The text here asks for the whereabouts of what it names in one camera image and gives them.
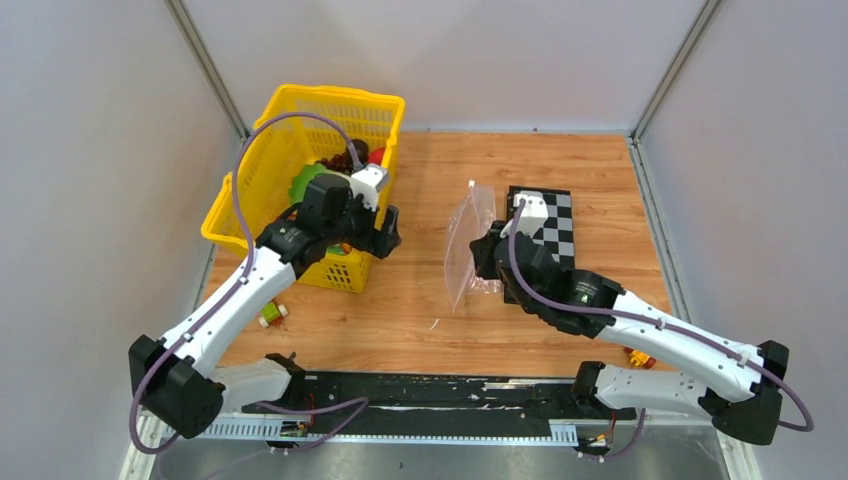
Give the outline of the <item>clear zip top bag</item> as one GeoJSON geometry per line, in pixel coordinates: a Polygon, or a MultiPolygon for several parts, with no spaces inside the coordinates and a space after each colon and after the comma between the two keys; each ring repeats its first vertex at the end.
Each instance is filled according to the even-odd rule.
{"type": "Polygon", "coordinates": [[[484,237],[496,219],[494,188],[469,180],[466,196],[454,210],[446,231],[443,271],[453,314],[464,311],[469,294],[503,292],[500,280],[484,280],[475,273],[470,248],[470,243],[484,237]]]}

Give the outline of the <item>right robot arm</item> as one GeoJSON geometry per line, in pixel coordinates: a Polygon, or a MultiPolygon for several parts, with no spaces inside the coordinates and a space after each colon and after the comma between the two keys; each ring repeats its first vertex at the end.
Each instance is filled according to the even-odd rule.
{"type": "Polygon", "coordinates": [[[581,363],[571,403],[584,417],[650,408],[708,419],[724,434],[765,446],[780,427],[787,346],[733,341],[667,314],[589,270],[567,268],[524,233],[496,221],[469,244],[475,274],[500,280],[521,309],[554,329],[644,352],[670,372],[581,363]]]}

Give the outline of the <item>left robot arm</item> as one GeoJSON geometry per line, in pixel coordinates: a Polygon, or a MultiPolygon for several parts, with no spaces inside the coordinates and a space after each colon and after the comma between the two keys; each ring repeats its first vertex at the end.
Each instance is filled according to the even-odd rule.
{"type": "Polygon", "coordinates": [[[218,362],[261,308],[320,262],[329,246],[347,243],[376,258],[399,246],[398,210],[378,204],[387,183],[363,172],[310,180],[302,201],[262,230],[212,296],[162,337],[142,335],[130,346],[131,412],[144,407],[191,439],[221,412],[255,402],[298,411],[307,389],[283,361],[264,358],[227,368],[218,362]]]}

